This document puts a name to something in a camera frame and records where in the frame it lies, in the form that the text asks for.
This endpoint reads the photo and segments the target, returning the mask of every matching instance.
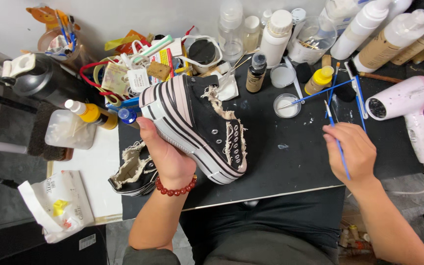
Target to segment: plastic bag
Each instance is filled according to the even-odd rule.
[[[22,183],[19,192],[47,243],[57,243],[94,222],[78,171],[63,170],[43,182]]]

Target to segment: orange bottle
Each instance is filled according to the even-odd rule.
[[[94,123],[108,130],[114,129],[117,126],[117,116],[95,104],[85,104],[68,99],[65,102],[65,107],[78,114],[78,116],[87,123]]]

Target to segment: black canvas sneaker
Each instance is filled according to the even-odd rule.
[[[216,75],[177,75],[145,89],[139,106],[159,135],[191,157],[217,184],[228,184],[246,171],[243,125],[234,111],[216,99]]]
[[[122,152],[124,164],[109,178],[115,192],[128,196],[148,194],[155,188],[158,170],[145,142],[135,142]]]

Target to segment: small plastic dish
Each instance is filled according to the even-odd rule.
[[[299,98],[293,94],[289,94],[289,93],[284,93],[279,95],[276,99],[274,99],[274,112],[276,113],[276,115],[278,117],[281,118],[292,118],[295,117],[301,109],[301,103],[298,102],[292,106],[287,106],[285,108],[282,109],[278,109],[278,107],[287,105],[291,102],[294,102],[296,100],[298,100]]]
[[[271,83],[276,88],[284,88],[295,80],[295,69],[288,64],[278,64],[271,69]]]

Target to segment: hair dryer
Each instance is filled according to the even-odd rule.
[[[410,77],[375,94],[366,100],[366,109],[379,121],[403,116],[416,157],[424,165],[424,76]]]

